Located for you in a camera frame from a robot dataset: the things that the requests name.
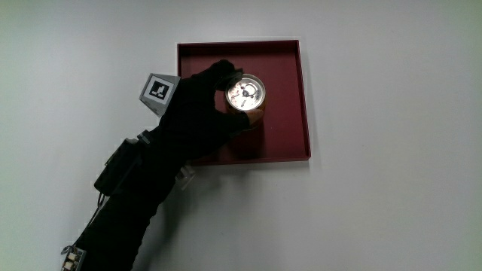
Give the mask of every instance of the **cable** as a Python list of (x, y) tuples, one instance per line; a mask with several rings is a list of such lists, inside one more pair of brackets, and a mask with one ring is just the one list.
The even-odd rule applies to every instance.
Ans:
[(87, 223), (87, 226), (86, 226), (85, 229), (82, 231), (81, 235), (77, 238), (77, 240), (75, 240), (74, 244), (72, 244), (72, 245), (67, 245), (67, 246), (62, 250), (62, 252), (60, 253), (61, 255), (64, 255), (65, 253), (70, 252), (72, 249), (74, 249), (74, 251), (76, 250), (75, 245), (77, 245), (78, 240), (82, 237), (82, 235), (84, 235), (84, 231), (92, 224), (93, 219), (97, 216), (97, 213), (99, 212), (100, 207), (102, 207), (102, 204), (104, 203), (104, 199), (105, 199), (105, 195), (104, 195), (103, 193), (100, 193), (100, 194), (99, 194), (99, 198), (97, 199), (97, 209), (96, 209), (96, 211), (93, 213), (92, 218), (90, 219), (89, 223)]

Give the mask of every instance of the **red box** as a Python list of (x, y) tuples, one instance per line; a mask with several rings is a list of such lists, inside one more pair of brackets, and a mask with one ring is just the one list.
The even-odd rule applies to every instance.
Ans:
[[(194, 166), (308, 160), (311, 157), (298, 41), (249, 41), (178, 44), (178, 75), (188, 78), (228, 59), (236, 68), (263, 81), (264, 122), (243, 132), (214, 154), (192, 161)], [(215, 101), (227, 112), (224, 93)]]

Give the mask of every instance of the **gloved hand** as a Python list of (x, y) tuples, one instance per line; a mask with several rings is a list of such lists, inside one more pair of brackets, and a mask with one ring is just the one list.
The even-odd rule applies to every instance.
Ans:
[(215, 86), (224, 90), (229, 75), (238, 71), (223, 59), (191, 78), (181, 79), (152, 135), (160, 138), (159, 142), (169, 142), (169, 149), (174, 147), (172, 151), (192, 160), (210, 154), (233, 136), (250, 129), (263, 116), (262, 110), (222, 114), (215, 109)]

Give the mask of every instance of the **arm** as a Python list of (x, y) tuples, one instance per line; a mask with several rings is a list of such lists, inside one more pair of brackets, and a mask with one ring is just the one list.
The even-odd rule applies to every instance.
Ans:
[(233, 64), (222, 60), (179, 82), (160, 126), (150, 132), (154, 144), (142, 149), (142, 165), (79, 238), (77, 247), (87, 251), (81, 271), (131, 270), (149, 221), (186, 160), (211, 153), (262, 117), (256, 110), (238, 115), (215, 110), (215, 85), (231, 72)]

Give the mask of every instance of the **can lid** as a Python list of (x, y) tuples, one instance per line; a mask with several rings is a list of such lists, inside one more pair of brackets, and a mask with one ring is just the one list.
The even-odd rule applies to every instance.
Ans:
[(227, 102), (233, 108), (247, 111), (263, 104), (266, 90), (259, 78), (244, 74), (229, 82), (225, 94)]

